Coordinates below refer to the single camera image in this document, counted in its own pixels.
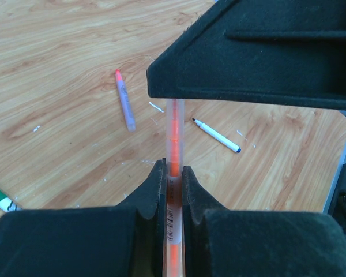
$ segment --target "wooden table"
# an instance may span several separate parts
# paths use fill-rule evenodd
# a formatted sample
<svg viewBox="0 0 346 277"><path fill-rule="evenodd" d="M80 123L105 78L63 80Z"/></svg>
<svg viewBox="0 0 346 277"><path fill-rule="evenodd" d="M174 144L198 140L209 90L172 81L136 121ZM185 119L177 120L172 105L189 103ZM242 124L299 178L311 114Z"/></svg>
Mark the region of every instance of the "wooden table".
<svg viewBox="0 0 346 277"><path fill-rule="evenodd" d="M212 1L0 0L0 188L27 209L115 205L165 157L146 69ZM137 131L116 91L125 78ZM239 144L234 154L191 122ZM320 211L346 138L338 111L186 101L185 164L231 209Z"/></svg>

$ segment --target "translucent tube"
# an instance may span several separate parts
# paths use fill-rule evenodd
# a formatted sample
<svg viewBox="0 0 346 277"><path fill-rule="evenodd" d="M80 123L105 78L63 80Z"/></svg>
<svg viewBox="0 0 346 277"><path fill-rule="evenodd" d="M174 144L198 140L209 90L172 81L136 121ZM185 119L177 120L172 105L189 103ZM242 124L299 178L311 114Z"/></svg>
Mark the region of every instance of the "translucent tube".
<svg viewBox="0 0 346 277"><path fill-rule="evenodd" d="M182 169L185 103L167 100L167 276L183 276Z"/></svg>

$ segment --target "black machine part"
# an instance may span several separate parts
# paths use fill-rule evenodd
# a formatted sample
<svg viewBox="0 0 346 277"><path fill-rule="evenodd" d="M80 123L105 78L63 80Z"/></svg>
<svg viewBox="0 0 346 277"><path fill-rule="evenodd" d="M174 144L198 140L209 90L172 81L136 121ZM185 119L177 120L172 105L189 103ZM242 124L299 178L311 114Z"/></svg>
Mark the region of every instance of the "black machine part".
<svg viewBox="0 0 346 277"><path fill-rule="evenodd" d="M346 0L219 0L147 79L153 98L346 110Z"/></svg>
<svg viewBox="0 0 346 277"><path fill-rule="evenodd" d="M165 160L115 207L18 211L0 218L0 277L164 276ZM346 239L328 215L230 211L184 167L190 277L346 276Z"/></svg>

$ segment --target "barcode label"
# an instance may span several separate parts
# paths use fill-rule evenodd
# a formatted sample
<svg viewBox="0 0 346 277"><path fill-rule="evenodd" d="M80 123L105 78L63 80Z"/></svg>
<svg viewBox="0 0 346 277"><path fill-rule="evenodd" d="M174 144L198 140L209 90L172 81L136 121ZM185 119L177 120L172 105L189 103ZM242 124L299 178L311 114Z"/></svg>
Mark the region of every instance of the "barcode label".
<svg viewBox="0 0 346 277"><path fill-rule="evenodd" d="M181 178L168 176L167 240L178 244L182 240Z"/></svg>

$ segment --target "white marker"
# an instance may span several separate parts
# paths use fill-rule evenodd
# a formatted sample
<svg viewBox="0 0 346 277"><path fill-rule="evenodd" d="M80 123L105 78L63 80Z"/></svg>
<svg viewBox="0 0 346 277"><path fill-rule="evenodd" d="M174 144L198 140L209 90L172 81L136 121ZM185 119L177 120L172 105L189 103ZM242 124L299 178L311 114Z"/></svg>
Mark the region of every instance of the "white marker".
<svg viewBox="0 0 346 277"><path fill-rule="evenodd" d="M215 131L214 129L210 128L205 123L202 123L200 120L197 120L195 118L192 119L197 126L199 126L202 130L206 131L209 135L211 135L214 139L219 140L221 143L223 143L225 146L227 146L229 149L235 151L236 153L239 153L241 151L240 146L233 143L226 137L222 136L220 133Z"/></svg>

